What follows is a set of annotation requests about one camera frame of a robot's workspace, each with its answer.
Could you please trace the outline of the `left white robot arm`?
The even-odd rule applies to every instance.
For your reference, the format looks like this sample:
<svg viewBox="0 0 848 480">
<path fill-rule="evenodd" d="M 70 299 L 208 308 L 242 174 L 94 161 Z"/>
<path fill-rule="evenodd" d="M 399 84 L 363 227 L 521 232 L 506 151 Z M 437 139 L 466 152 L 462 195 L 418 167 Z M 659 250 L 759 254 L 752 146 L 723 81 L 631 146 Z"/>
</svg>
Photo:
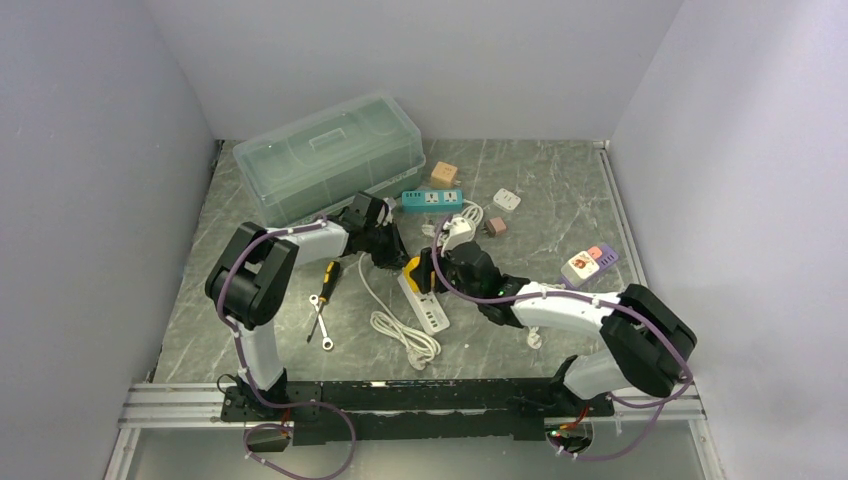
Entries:
<svg viewBox="0 0 848 480">
<path fill-rule="evenodd" d="M 392 202 L 360 192 L 340 213 L 294 227 L 241 224 L 210 271 L 204 287 L 231 330 L 239 378 L 275 402 L 285 390 L 273 320 L 294 269 L 319 260 L 366 254 L 380 269 L 410 260 L 393 219 Z"/>
</svg>

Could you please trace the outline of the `beige cube plug adapter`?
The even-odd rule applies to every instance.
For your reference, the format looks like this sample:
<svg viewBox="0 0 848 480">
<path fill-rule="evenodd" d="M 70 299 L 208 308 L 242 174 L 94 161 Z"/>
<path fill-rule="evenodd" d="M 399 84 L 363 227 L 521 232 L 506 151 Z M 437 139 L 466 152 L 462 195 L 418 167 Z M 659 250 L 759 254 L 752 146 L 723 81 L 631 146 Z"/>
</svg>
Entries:
<svg viewBox="0 0 848 480">
<path fill-rule="evenodd" d="M 430 186 L 445 190 L 456 186 L 459 169 L 452 164 L 437 162 L 430 174 Z"/>
</svg>

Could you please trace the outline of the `white power strip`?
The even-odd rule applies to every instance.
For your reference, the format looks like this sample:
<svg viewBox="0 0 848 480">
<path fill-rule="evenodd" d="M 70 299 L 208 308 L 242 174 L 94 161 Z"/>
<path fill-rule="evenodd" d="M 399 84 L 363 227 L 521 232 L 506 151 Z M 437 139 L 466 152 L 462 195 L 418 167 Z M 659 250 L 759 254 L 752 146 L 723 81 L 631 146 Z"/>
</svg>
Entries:
<svg viewBox="0 0 848 480">
<path fill-rule="evenodd" d="M 427 335 L 435 336 L 450 327 L 448 316 L 433 293 L 415 292 L 404 275 L 399 275 L 397 281 L 422 330 Z"/>
</svg>

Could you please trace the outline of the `yellow cube socket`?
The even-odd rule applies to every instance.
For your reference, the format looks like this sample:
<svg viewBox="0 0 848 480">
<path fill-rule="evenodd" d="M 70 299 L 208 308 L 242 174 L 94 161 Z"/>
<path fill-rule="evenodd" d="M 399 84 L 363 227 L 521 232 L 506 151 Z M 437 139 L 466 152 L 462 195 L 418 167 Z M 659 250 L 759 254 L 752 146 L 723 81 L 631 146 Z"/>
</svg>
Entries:
<svg viewBox="0 0 848 480">
<path fill-rule="evenodd" d="M 424 269 L 421 267 L 420 256 L 411 258 L 403 268 L 402 273 L 413 293 L 424 293 L 423 287 L 428 286 L 428 277 Z"/>
</svg>

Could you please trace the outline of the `teal power strip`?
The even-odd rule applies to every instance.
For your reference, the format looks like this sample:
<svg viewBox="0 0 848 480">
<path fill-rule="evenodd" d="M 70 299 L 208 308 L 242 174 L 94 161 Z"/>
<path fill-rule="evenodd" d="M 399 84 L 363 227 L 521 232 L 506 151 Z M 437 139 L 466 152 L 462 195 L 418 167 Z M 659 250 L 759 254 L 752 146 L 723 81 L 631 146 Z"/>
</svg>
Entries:
<svg viewBox="0 0 848 480">
<path fill-rule="evenodd" d="M 401 196 L 402 210 L 415 214 L 458 213 L 463 202 L 459 189 L 405 191 Z"/>
</svg>

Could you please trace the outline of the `small pink plug adapter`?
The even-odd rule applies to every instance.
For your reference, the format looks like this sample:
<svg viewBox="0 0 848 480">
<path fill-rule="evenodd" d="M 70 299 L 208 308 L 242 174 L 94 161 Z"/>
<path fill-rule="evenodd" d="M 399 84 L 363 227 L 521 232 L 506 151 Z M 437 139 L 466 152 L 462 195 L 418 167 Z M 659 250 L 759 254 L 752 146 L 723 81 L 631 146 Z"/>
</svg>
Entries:
<svg viewBox="0 0 848 480">
<path fill-rule="evenodd" d="M 483 224 L 485 233 L 490 237 L 497 237 L 508 231 L 508 225 L 502 217 L 492 217 Z"/>
</svg>

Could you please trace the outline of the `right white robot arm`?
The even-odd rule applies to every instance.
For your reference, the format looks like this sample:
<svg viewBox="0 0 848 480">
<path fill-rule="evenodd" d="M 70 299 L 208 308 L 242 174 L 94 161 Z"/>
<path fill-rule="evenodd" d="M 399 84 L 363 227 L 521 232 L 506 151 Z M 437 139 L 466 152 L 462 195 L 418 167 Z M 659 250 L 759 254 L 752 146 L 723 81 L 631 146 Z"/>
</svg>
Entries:
<svg viewBox="0 0 848 480">
<path fill-rule="evenodd" d="M 694 332 L 650 289 L 581 293 L 501 272 L 474 242 L 447 252 L 427 247 L 404 269 L 422 293 L 452 293 L 490 322 L 550 328 L 598 339 L 600 351 L 565 360 L 552 379 L 555 395 L 573 403 L 623 388 L 667 399 L 693 375 Z"/>
</svg>

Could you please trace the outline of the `white plug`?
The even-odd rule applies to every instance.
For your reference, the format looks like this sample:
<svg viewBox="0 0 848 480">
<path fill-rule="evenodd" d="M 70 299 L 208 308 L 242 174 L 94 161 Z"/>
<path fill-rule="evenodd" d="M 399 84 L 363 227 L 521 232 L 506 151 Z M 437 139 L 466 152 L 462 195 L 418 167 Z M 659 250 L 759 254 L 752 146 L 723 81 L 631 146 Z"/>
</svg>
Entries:
<svg viewBox="0 0 848 480">
<path fill-rule="evenodd" d="M 521 201 L 517 194 L 505 188 L 500 188 L 493 196 L 493 203 L 505 212 L 515 211 Z"/>
</svg>

